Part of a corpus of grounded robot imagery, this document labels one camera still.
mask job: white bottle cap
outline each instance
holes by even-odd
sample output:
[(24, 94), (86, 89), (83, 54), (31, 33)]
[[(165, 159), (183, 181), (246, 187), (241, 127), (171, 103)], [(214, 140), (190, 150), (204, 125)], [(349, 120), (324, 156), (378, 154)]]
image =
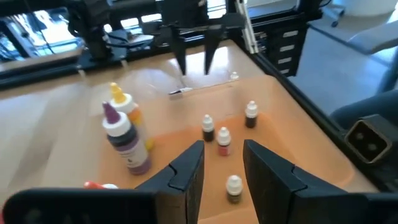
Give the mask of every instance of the white bottle cap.
[(106, 130), (106, 133), (112, 137), (122, 136), (128, 132), (131, 128), (131, 122), (125, 113), (118, 112), (120, 119), (114, 124), (109, 124), (108, 120), (104, 118), (102, 120), (102, 126)]
[(103, 184), (102, 186), (106, 189), (119, 189), (119, 187), (114, 184)]
[(114, 99), (111, 99), (111, 101), (109, 101), (109, 104), (115, 110), (128, 114), (136, 109), (138, 105), (134, 102), (134, 99), (130, 94), (123, 93), (123, 95), (126, 97), (126, 100), (124, 100), (122, 103), (117, 103)]
[(227, 146), (231, 143), (231, 136), (229, 135), (229, 131), (226, 127), (222, 127), (218, 131), (217, 141), (220, 146)]
[(250, 101), (244, 112), (246, 113), (246, 117), (255, 118), (258, 114), (256, 102)]
[(240, 178), (238, 175), (231, 175), (230, 177), (228, 177), (228, 180), (226, 182), (226, 191), (230, 195), (239, 195), (242, 193), (242, 190), (242, 178)]
[(213, 118), (211, 118), (210, 115), (206, 114), (205, 118), (203, 118), (202, 124), (201, 124), (202, 130), (205, 132), (210, 132), (214, 130), (214, 124), (213, 124)]
[(239, 75), (236, 72), (233, 72), (229, 78), (231, 79), (231, 81), (235, 81), (239, 79)]

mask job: bottle label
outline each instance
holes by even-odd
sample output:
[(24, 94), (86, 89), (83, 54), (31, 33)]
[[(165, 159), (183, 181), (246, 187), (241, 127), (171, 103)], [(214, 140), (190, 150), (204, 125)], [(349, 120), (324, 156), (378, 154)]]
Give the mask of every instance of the bottle label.
[(227, 198), (231, 203), (239, 203), (241, 201), (241, 194), (239, 195), (230, 195), (227, 193)]
[(218, 153), (222, 156), (228, 156), (230, 154), (229, 146), (218, 146)]
[(126, 161), (129, 168), (141, 166), (148, 158), (148, 152), (141, 139), (132, 148), (126, 151), (119, 151), (119, 154)]

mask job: yellow bottle cap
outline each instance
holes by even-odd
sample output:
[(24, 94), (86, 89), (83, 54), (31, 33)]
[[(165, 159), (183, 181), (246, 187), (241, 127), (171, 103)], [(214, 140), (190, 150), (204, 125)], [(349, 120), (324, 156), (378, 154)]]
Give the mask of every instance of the yellow bottle cap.
[(124, 93), (118, 84), (111, 83), (111, 92), (115, 103), (123, 103), (126, 100), (126, 96), (124, 96)]

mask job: orange bottle cap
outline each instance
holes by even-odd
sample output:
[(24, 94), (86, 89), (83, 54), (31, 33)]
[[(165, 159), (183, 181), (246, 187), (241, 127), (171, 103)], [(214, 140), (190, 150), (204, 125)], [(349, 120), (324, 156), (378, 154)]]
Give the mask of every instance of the orange bottle cap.
[(97, 184), (92, 181), (86, 181), (83, 187), (85, 189), (105, 189), (101, 184)]
[(116, 103), (123, 103), (127, 100), (122, 89), (116, 83), (111, 83), (111, 93)]

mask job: yellow squeeze bottle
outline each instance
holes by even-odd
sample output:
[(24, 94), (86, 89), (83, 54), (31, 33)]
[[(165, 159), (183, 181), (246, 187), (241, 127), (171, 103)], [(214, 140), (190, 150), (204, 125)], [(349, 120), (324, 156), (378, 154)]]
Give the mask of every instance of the yellow squeeze bottle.
[(111, 83), (112, 100), (109, 102), (118, 112), (126, 113), (129, 120), (136, 126), (138, 134), (145, 142), (145, 147), (150, 151), (154, 147), (154, 141), (148, 136), (144, 119), (138, 104), (130, 94), (123, 93), (116, 83)]

